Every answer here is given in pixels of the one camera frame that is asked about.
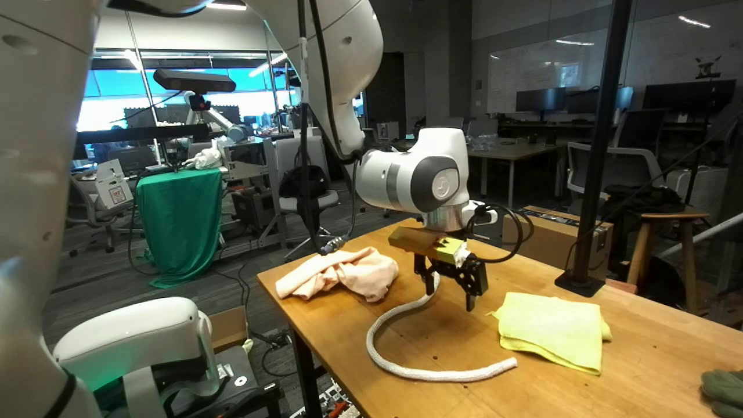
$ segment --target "wooden table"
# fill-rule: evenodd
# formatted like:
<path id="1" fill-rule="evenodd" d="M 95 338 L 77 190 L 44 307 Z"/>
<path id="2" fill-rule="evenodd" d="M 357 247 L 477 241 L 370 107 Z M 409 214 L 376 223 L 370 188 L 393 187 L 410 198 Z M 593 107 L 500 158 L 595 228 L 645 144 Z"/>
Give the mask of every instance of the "wooden table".
<path id="1" fill-rule="evenodd" d="M 514 210 L 515 162 L 529 161 L 544 154 L 558 154 L 558 144 L 529 144 L 517 139 L 515 144 L 492 144 L 491 148 L 470 148 L 470 158 L 481 158 L 481 196 L 487 196 L 487 161 L 509 162 L 509 208 Z"/>
<path id="2" fill-rule="evenodd" d="M 517 369 L 478 384 L 421 384 L 381 372 L 364 350 L 370 325 L 387 310 L 423 296 L 410 253 L 387 247 L 387 225 L 345 244 L 349 252 L 376 247 L 399 263 L 399 280 L 381 304 L 334 289 L 311 302 L 279 299 L 275 283 L 297 263 L 262 273 L 259 283 L 277 299 L 297 332 L 300 378 L 306 412 L 318 412 L 311 353 L 352 398 L 364 415 L 712 415 L 698 394 L 701 372 L 741 369 L 743 334 L 718 322 L 675 311 L 631 293 L 603 285 L 589 302 L 601 307 L 612 328 L 603 343 L 603 375 L 589 376 L 547 360 L 509 353 L 496 342 L 491 311 L 503 296 L 533 293 L 582 299 L 558 289 L 560 270 L 515 255 L 491 266 L 491 291 L 473 311 L 465 293 L 444 281 L 432 304 L 403 316 L 379 338 L 379 350 L 409 368 L 470 369 L 515 355 Z M 472 241 L 478 255 L 496 257 L 500 248 Z"/>

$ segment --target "stool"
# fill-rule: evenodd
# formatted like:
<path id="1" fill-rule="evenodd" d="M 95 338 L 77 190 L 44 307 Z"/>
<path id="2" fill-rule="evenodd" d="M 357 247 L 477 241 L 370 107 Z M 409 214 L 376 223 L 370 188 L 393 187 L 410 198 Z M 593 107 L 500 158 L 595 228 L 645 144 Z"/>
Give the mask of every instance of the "stool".
<path id="1" fill-rule="evenodd" d="M 645 270 L 651 263 L 655 225 L 657 223 L 677 223 L 680 225 L 680 244 L 682 244 L 682 285 L 687 298 L 687 310 L 691 314 L 698 311 L 697 299 L 697 260 L 695 260 L 695 221 L 704 221 L 705 214 L 677 212 L 677 214 L 641 214 L 641 231 L 636 234 L 627 283 L 638 285 L 645 280 Z"/>

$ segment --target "black pole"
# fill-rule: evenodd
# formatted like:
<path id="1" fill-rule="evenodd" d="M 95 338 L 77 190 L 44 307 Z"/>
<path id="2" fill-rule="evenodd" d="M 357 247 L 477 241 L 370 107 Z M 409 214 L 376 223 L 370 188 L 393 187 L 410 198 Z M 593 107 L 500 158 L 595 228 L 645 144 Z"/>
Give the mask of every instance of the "black pole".
<path id="1" fill-rule="evenodd" d="M 601 71 L 601 93 L 598 93 L 598 117 L 596 117 L 593 152 L 589 152 L 589 161 L 587 161 L 586 196 L 582 196 L 582 208 L 581 208 L 581 228 L 578 228 L 573 270 L 572 273 L 567 270 L 554 281 L 560 289 L 573 291 L 586 298 L 595 296 L 603 285 L 603 280 L 589 276 L 589 247 L 593 247 L 593 233 L 595 233 L 595 223 L 596 223 L 596 208 L 598 208 L 601 176 L 603 176 L 603 155 L 607 155 L 611 130 L 612 130 L 612 112 L 615 112 L 621 72 L 623 72 L 623 55 L 624 55 L 624 39 L 627 39 L 629 18 L 631 18 L 631 0 L 615 0 L 612 11 L 611 11 L 608 39 L 607 39 L 607 55 L 603 55 L 603 71 Z"/>

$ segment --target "white cable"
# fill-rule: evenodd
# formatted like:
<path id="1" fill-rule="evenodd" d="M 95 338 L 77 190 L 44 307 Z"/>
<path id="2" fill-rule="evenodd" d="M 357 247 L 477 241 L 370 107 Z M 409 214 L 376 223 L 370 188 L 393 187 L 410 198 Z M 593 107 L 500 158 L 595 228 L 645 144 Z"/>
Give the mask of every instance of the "white cable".
<path id="1" fill-rule="evenodd" d="M 441 283 L 441 276 L 435 274 L 435 293 L 439 291 L 439 283 Z M 478 368 L 478 369 L 441 369 L 441 372 L 439 372 L 439 369 L 410 369 L 410 368 L 402 368 L 402 364 L 396 364 L 396 362 L 385 360 L 385 357 L 376 350 L 376 346 L 374 346 L 376 332 L 379 332 L 387 320 L 425 307 L 425 304 L 432 299 L 432 296 L 423 296 L 421 299 L 399 304 L 399 307 L 385 311 L 384 316 L 379 316 L 379 319 L 372 322 L 372 328 L 370 328 L 370 332 L 366 332 L 366 353 L 370 353 L 370 357 L 374 360 L 374 364 L 379 364 L 381 369 L 385 369 L 385 372 L 391 372 L 391 375 L 396 375 L 396 376 L 402 376 L 402 378 L 410 378 L 410 382 L 485 382 L 485 378 L 492 378 L 492 376 L 496 376 L 496 375 L 502 375 L 502 372 L 509 372 L 509 369 L 514 369 L 514 368 L 517 364 L 515 357 L 506 357 L 506 360 L 502 360 L 502 362 L 492 362 L 492 364 Z"/>

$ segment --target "metal pole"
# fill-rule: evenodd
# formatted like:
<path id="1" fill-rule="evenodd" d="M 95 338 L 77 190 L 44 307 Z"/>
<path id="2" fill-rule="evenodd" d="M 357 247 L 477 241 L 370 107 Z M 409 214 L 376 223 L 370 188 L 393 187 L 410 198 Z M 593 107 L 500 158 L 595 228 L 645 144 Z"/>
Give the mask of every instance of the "metal pole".
<path id="1" fill-rule="evenodd" d="M 565 273 L 554 281 L 558 285 L 569 289 L 586 298 L 595 296 L 603 285 L 603 280 L 589 280 L 587 270 L 589 270 L 589 247 L 593 247 L 593 233 L 596 223 L 598 194 L 601 194 L 603 155 L 607 155 L 611 130 L 612 130 L 612 112 L 615 112 L 621 72 L 623 72 L 629 18 L 631 18 L 631 0 L 615 0 L 611 25 L 608 25 L 603 71 L 601 71 L 596 129 L 593 137 L 589 161 L 587 161 L 576 260 L 573 260 L 573 270 Z"/>

